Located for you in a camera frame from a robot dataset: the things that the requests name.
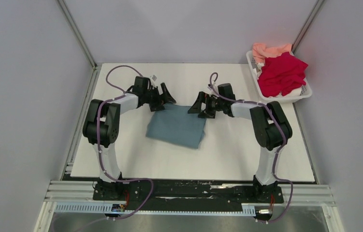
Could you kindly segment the teal blue t-shirt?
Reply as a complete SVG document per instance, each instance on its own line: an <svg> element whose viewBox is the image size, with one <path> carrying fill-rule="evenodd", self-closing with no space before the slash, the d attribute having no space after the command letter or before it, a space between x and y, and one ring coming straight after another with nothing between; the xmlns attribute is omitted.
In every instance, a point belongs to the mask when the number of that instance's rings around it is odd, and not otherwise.
<svg viewBox="0 0 363 232"><path fill-rule="evenodd" d="M147 138L198 149L204 138L205 118L188 113L188 106L167 104L153 114L146 130Z"/></svg>

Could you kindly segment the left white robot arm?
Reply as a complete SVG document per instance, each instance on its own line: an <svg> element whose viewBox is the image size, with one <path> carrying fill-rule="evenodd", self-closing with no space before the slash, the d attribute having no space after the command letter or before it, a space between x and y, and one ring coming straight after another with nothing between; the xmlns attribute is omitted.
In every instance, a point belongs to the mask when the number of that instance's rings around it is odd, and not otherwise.
<svg viewBox="0 0 363 232"><path fill-rule="evenodd" d="M105 192L112 200L119 200L124 194L122 172L116 158L116 141L119 135L122 114L148 104L150 111L162 111L165 104L175 104L165 83L159 87L154 79L137 76L134 84L114 99L90 102L83 125L83 135L93 145L99 163L98 193Z"/></svg>

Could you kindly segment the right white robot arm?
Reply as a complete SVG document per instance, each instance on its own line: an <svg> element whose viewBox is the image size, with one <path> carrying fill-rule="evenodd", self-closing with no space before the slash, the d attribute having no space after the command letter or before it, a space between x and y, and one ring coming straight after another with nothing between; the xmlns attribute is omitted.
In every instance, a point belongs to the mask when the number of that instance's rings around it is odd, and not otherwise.
<svg viewBox="0 0 363 232"><path fill-rule="evenodd" d="M267 104L237 100L229 83L218 86L217 92L199 92L189 114L199 118L215 118L217 112L230 117L249 119L252 122L260 149L258 169L253 177L252 195L264 202L277 192L276 167L279 153L292 137L292 128L277 101Z"/></svg>

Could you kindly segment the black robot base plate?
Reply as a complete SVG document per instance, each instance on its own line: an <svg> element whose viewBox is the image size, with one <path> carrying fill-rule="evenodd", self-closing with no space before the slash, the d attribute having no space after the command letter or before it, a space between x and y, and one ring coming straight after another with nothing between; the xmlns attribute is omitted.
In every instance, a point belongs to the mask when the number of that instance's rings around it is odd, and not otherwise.
<svg viewBox="0 0 363 232"><path fill-rule="evenodd" d="M238 213L243 204L284 203L284 194L294 191L288 182L278 181L262 187L257 180L221 181L186 179L124 179L104 183L99 178L79 178L67 175L65 180L83 193L73 194L74 201L99 204L99 209L113 216L114 212L187 212Z"/></svg>

